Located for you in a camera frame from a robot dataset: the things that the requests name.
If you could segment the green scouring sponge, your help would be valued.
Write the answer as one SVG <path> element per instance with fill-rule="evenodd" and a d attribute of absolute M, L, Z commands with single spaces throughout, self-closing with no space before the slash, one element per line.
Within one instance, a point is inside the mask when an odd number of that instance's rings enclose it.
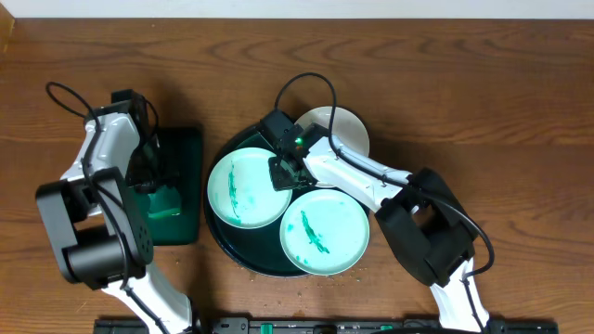
<path fill-rule="evenodd" d="M 182 200 L 175 187 L 163 186 L 148 195 L 148 217 L 163 219 L 181 213 Z"/>

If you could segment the white plate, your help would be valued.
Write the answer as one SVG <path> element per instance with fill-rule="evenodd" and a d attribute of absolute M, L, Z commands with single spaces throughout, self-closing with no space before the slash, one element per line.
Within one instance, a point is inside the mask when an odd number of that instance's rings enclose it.
<path fill-rule="evenodd" d="M 329 127 L 331 106 L 310 109 L 295 122 L 304 130 L 312 123 L 316 123 L 325 130 Z M 332 126 L 332 138 L 337 139 L 338 147 L 349 148 L 360 156 L 369 155 L 369 136 L 363 122 L 350 110 L 337 107 Z M 315 186 L 321 188 L 336 187 L 335 183 L 344 185 L 345 176 L 358 176 L 362 173 L 343 159 L 339 158 L 330 148 L 329 139 L 324 136 L 308 149 L 304 158 L 308 172 L 316 179 Z"/>
<path fill-rule="evenodd" d="M 292 192 L 273 187 L 268 161 L 275 156 L 264 148 L 240 148 L 214 165 L 207 196 L 218 218 L 236 228 L 256 229 L 272 224 L 286 211 Z"/>
<path fill-rule="evenodd" d="M 336 275 L 355 265 L 365 253 L 368 213 L 341 191 L 310 191 L 283 214 L 279 240 L 287 258 L 307 274 Z"/>

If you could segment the white plate bottom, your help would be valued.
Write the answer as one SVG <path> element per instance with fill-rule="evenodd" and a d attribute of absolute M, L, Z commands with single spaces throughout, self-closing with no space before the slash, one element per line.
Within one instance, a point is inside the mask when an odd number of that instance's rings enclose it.
<path fill-rule="evenodd" d="M 283 214 L 279 240 L 287 258 L 307 274 L 336 275 L 355 265 L 365 253 L 368 213 L 341 191 L 310 191 Z"/>

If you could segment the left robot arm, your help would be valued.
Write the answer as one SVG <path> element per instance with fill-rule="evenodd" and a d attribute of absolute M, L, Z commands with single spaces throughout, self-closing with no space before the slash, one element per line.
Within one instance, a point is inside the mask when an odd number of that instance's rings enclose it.
<path fill-rule="evenodd" d="M 84 129 L 69 170 L 35 194 L 60 273 L 119 299 L 150 333 L 192 332 L 190 298 L 154 250 L 198 238 L 199 130 L 149 125 L 130 100 L 91 111 Z"/>

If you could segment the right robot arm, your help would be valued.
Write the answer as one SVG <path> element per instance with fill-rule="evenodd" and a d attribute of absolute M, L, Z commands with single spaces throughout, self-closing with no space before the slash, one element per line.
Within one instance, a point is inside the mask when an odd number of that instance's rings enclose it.
<path fill-rule="evenodd" d="M 487 332 L 474 278 L 492 267 L 493 245 L 438 173 L 385 166 L 316 123 L 266 125 L 261 134 L 276 154 L 269 162 L 275 189 L 324 183 L 364 204 L 396 260 L 431 289 L 441 327 Z"/>

